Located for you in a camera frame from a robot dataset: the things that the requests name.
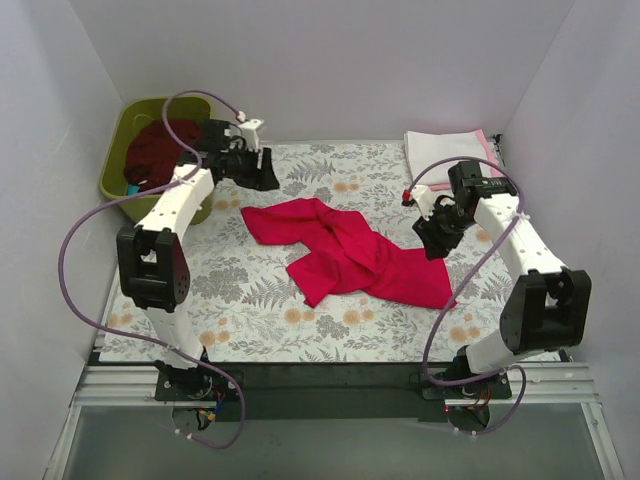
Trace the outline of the bright red t shirt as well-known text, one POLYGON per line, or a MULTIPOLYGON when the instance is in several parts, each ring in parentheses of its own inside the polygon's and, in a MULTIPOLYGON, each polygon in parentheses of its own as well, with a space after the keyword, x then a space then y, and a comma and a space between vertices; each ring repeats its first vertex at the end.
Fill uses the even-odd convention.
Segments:
POLYGON ((371 229, 356 211, 335 210, 316 198, 241 209, 257 243, 301 243, 309 252, 286 271, 314 308, 328 295, 362 291, 396 303, 441 310, 452 295, 443 260, 421 248, 402 249, 371 229))

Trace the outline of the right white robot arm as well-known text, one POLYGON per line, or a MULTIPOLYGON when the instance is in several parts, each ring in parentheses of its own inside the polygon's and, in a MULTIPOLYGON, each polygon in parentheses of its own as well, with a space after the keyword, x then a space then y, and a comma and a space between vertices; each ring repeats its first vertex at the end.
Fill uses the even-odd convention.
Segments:
POLYGON ((507 173, 485 177, 484 160, 472 156, 446 158, 443 163, 449 168, 450 194, 436 195, 417 182, 402 194, 403 205, 419 209, 413 229, 427 258, 446 258, 473 225, 492 242, 445 307, 452 308, 493 255, 500 256, 513 282, 498 328, 463 348, 446 372, 423 372, 430 384, 471 398, 486 389, 490 378, 522 359, 580 344, 592 281, 586 271, 570 269, 546 246, 525 212, 523 191, 507 173))

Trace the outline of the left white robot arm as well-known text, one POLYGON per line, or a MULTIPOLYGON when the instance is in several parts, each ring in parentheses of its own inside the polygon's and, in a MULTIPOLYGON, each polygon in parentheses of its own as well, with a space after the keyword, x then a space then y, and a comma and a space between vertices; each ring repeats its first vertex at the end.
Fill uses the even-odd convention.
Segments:
POLYGON ((222 180, 258 192, 279 187, 272 152, 260 142, 264 120, 243 113, 236 118, 236 124, 208 119, 199 126, 162 121, 179 148, 170 180, 151 210, 116 237, 121 291, 150 320, 166 351, 159 369, 179 375, 178 387, 193 400, 211 392, 213 377, 199 366, 204 347, 186 305, 191 285, 182 246, 186 231, 222 180))

